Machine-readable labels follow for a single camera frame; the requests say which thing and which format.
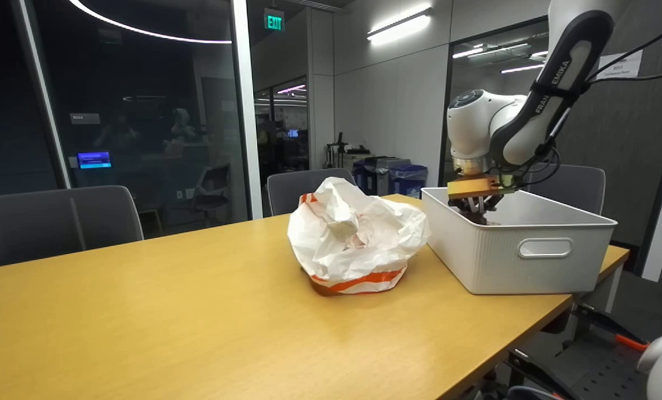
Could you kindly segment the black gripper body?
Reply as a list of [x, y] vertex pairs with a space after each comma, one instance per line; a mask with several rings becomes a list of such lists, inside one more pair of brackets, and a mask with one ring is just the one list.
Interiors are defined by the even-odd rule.
[[487, 214], [494, 212], [498, 203], [499, 203], [499, 196], [459, 197], [458, 210], [466, 221], [476, 224], [485, 224]]

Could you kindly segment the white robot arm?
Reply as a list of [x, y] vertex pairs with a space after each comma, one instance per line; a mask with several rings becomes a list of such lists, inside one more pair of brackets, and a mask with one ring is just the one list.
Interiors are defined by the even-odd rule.
[[527, 173], [555, 146], [555, 133], [608, 44], [620, 0], [551, 0], [548, 52], [525, 95], [476, 90], [446, 106], [454, 178], [448, 204], [465, 217], [485, 214], [527, 185]]

